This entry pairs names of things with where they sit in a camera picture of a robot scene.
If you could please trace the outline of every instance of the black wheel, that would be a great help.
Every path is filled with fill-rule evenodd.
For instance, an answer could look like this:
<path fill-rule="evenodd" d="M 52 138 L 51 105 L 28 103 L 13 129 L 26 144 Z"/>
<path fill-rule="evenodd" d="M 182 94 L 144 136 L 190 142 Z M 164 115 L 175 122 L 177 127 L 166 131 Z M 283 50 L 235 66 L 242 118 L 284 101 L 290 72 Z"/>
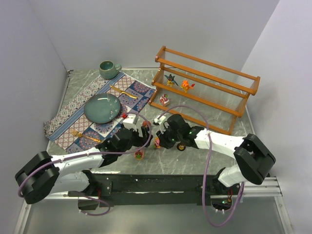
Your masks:
<path fill-rule="evenodd" d="M 179 143 L 176 148 L 179 150 L 179 151 L 185 151 L 186 149 L 186 146 L 183 144 L 183 143 Z"/>

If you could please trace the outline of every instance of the teal plate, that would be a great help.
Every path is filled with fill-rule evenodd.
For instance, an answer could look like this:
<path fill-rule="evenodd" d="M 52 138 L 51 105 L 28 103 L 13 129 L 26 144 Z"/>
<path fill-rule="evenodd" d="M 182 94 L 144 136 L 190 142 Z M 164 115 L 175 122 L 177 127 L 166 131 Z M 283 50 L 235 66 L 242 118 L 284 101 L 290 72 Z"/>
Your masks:
<path fill-rule="evenodd" d="M 103 124 L 112 121 L 119 114 L 121 104 L 112 94 L 96 94 L 84 105 L 84 114 L 91 122 Z"/>

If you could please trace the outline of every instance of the gold knife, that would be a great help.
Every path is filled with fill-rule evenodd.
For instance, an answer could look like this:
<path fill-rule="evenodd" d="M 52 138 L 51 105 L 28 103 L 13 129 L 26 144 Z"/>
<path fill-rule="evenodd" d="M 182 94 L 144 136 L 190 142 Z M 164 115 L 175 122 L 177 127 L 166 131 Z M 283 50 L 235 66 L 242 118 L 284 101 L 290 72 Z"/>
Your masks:
<path fill-rule="evenodd" d="M 112 85 L 110 85 L 109 87 L 111 87 L 112 89 L 116 90 L 117 92 L 120 92 L 120 93 L 122 93 L 122 94 L 128 95 L 128 96 L 131 97 L 131 98 L 137 99 L 136 96 L 134 96 L 134 95 L 132 95 L 132 94 L 129 94 L 129 93 L 125 92 L 125 91 L 122 91 L 122 90 L 119 89 L 119 88 L 116 88 L 116 87 L 114 87 L 114 86 L 112 86 Z"/>

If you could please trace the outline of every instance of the mug handle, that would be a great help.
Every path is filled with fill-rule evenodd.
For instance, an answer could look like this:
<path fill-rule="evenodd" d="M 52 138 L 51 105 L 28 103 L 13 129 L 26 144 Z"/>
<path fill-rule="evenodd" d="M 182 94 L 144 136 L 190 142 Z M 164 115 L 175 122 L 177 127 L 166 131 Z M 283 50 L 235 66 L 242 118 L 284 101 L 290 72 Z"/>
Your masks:
<path fill-rule="evenodd" d="M 119 72 L 119 71 L 121 70 L 121 65 L 120 65 L 120 64 L 116 64 L 116 65 L 115 65 L 115 68 L 116 68 L 116 71 Z"/>

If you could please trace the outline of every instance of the green mug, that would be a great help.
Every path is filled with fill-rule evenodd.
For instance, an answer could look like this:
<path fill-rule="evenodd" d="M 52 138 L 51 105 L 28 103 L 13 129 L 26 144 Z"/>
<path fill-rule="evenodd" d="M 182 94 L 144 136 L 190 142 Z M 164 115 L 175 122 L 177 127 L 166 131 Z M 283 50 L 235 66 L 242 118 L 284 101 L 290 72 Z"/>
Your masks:
<path fill-rule="evenodd" d="M 99 73 L 104 79 L 114 78 L 120 70 L 121 65 L 114 65 L 111 61 L 104 61 L 99 65 Z"/>

